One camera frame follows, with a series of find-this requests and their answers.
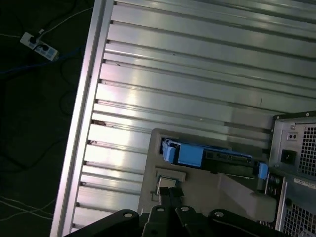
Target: label sticker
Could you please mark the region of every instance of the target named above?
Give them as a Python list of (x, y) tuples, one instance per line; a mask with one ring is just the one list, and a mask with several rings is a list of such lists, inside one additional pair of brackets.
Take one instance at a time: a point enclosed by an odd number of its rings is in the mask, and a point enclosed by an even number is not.
[(310, 189), (316, 189), (316, 185), (315, 184), (312, 184), (312, 183), (309, 183), (309, 182), (306, 182), (304, 180), (300, 180), (300, 179), (294, 179), (294, 182), (297, 183), (297, 184), (300, 184), (300, 185), (303, 185), (303, 186), (306, 186)]

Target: dark floor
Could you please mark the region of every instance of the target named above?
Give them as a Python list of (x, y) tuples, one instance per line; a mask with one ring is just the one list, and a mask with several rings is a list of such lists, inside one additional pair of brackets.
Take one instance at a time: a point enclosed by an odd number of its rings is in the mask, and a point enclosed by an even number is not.
[[(73, 3), (74, 0), (0, 1), (0, 34), (20, 36), (24, 31), (35, 34), (55, 16), (71, 9)], [(93, 1), (78, 0), (73, 14), (90, 6)], [(0, 201), (32, 210), (2, 197), (37, 208), (56, 198), (91, 14), (89, 10), (75, 16), (42, 39), (61, 55), (83, 46), (81, 52), (78, 50), (66, 60), (43, 67), (0, 74)], [(0, 53), (0, 72), (47, 62), (20, 44), (19, 38), (0, 35)], [(26, 170), (22, 171), (8, 158), (22, 163)], [(45, 211), (53, 213), (54, 206), (55, 203)], [(3, 220), (21, 211), (2, 202), (0, 209), (1, 236), (49, 235), (51, 220), (29, 213)]]

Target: white power strip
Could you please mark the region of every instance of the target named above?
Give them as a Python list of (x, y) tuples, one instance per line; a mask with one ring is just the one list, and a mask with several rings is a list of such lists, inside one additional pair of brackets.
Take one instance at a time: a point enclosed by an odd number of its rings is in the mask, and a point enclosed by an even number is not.
[(54, 61), (58, 58), (58, 51), (56, 49), (54, 49), (53, 47), (49, 46), (48, 44), (40, 41), (40, 40), (37, 40), (37, 42), (34, 44), (34, 43), (31, 43), (30, 42), (30, 39), (31, 37), (33, 37), (31, 34), (25, 32), (24, 35), (21, 37), (20, 39), (20, 42), (22, 44), (24, 44), (25, 46), (29, 47), (30, 49), (34, 49), (37, 45), (40, 45), (40, 44), (44, 44), (48, 47), (48, 50), (44, 51), (42, 49), (42, 47), (37, 47), (34, 51), (38, 54), (40, 54), (41, 56), (47, 58), (49, 61)]

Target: white cable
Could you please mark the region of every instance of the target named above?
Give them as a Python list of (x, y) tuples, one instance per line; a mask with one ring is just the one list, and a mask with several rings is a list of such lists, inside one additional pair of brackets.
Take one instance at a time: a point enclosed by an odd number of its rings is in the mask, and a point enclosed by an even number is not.
[(22, 204), (22, 205), (25, 205), (25, 206), (30, 207), (30, 208), (32, 208), (32, 209), (35, 209), (36, 211), (41, 211), (41, 212), (43, 212), (43, 213), (46, 213), (47, 215), (53, 215), (52, 213), (43, 211), (42, 208), (41, 208), (41, 209), (38, 209), (38, 208), (36, 208), (36, 207), (30, 206), (30, 205), (26, 205), (25, 203), (23, 203), (23, 202), (21, 202), (21, 201), (17, 201), (17, 200), (14, 200), (14, 199), (10, 199), (10, 198), (7, 198), (7, 197), (3, 197), (3, 196), (0, 196), (0, 198), (3, 198), (3, 199), (8, 200), (8, 201), (17, 202), (17, 203), (19, 203), (19, 204)]
[(20, 36), (13, 36), (13, 35), (7, 35), (0, 33), (0, 36), (6, 36), (6, 37), (12, 37), (12, 38), (21, 38)]
[[(46, 206), (44, 206), (43, 208), (40, 208), (40, 209), (42, 210), (42, 209), (46, 208), (47, 206), (49, 206), (50, 204), (52, 204), (54, 201), (55, 201), (55, 199), (54, 199), (53, 201), (51, 201), (49, 204), (47, 204)], [(24, 213), (29, 213), (29, 214), (38, 216), (38, 217), (43, 218), (43, 219), (52, 220), (52, 218), (45, 217), (45, 216), (41, 216), (41, 215), (38, 215), (38, 214), (34, 213), (34, 212), (38, 211), (39, 209), (33, 210), (33, 211), (28, 211), (28, 210), (22, 209), (22, 208), (20, 208), (20, 207), (17, 207), (17, 206), (8, 204), (8, 203), (6, 203), (5, 201), (1, 201), (1, 200), (0, 200), (0, 203), (3, 203), (4, 205), (7, 205), (7, 206), (9, 206), (9, 207), (13, 207), (13, 208), (15, 208), (15, 209), (18, 209), (18, 210), (22, 210), (22, 211), (23, 211), (23, 212), (19, 212), (19, 213), (13, 214), (13, 215), (11, 215), (11, 216), (9, 216), (9, 217), (7, 217), (7, 218), (0, 219), (0, 221), (6, 221), (6, 220), (8, 220), (8, 219), (10, 219), (10, 218), (12, 218), (12, 217), (14, 217), (14, 216), (17, 216), (17, 215), (20, 215), (20, 214), (24, 214)]]
[(69, 19), (73, 18), (74, 16), (77, 16), (77, 15), (79, 15), (79, 14), (81, 14), (81, 13), (84, 13), (84, 12), (86, 12), (86, 11), (89, 11), (89, 10), (91, 10), (92, 8), (93, 8), (93, 7), (89, 7), (89, 8), (87, 8), (87, 9), (85, 9), (85, 10), (82, 10), (82, 11), (79, 11), (79, 12), (75, 13), (74, 15), (71, 15), (70, 17), (66, 18), (66, 19), (63, 20), (62, 22), (58, 23), (58, 24), (57, 24), (56, 26), (54, 26), (53, 28), (50, 28), (49, 30), (44, 31), (44, 33), (41, 34), (41, 36), (39, 37), (39, 39), (42, 38), (44, 35), (46, 35), (48, 32), (51, 32), (52, 30), (54, 30), (54, 29), (56, 29), (57, 27), (59, 27), (61, 24), (65, 23), (65, 22), (68, 21)]

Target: ventilation grille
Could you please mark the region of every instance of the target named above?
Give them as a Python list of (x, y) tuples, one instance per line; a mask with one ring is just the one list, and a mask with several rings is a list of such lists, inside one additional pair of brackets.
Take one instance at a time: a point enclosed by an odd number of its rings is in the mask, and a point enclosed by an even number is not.
[(298, 171), (316, 176), (316, 127), (308, 127), (304, 131), (301, 158)]
[(283, 232), (293, 237), (315, 237), (316, 216), (293, 204), (286, 210)]

